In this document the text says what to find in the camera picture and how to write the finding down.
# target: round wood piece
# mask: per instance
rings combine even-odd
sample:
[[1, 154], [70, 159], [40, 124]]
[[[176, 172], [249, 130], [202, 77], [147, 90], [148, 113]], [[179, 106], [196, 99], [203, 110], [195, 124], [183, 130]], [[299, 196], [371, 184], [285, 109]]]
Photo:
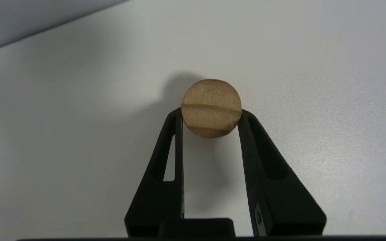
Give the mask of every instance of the round wood piece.
[[241, 99], [227, 82], [204, 79], [184, 95], [181, 114], [187, 128], [205, 138], [229, 134], [241, 118]]

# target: white table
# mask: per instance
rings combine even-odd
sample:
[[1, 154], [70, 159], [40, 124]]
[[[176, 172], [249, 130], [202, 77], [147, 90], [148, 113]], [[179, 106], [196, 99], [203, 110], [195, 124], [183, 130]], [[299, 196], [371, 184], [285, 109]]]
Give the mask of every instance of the white table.
[[[232, 84], [325, 211], [386, 234], [386, 1], [134, 0], [0, 49], [0, 241], [126, 236], [166, 115]], [[187, 217], [251, 235], [239, 136], [184, 130]]]

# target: wood grain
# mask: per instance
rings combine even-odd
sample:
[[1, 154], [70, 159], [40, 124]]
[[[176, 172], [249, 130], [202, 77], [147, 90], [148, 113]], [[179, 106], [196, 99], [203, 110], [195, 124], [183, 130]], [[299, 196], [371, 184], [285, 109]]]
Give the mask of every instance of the wood grain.
[[241, 118], [242, 106], [236, 90], [227, 82], [204, 79], [184, 95], [183, 120], [193, 133], [205, 138], [229, 134]]

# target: gray wall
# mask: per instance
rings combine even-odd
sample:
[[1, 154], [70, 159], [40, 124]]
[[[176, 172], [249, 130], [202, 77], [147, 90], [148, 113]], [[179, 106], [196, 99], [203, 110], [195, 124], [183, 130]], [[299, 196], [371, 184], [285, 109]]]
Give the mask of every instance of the gray wall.
[[0, 47], [126, 0], [0, 0]]

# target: white wall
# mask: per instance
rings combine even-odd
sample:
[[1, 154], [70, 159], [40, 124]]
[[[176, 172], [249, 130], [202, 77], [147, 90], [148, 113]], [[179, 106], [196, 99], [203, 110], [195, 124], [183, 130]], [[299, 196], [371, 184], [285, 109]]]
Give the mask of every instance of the white wall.
[[0, 0], [0, 47], [125, 0]]
[[[386, 1], [135, 0], [0, 48], [0, 241], [125, 236], [201, 78], [238, 91], [325, 234], [386, 234]], [[237, 131], [183, 141], [186, 217], [251, 235]]]

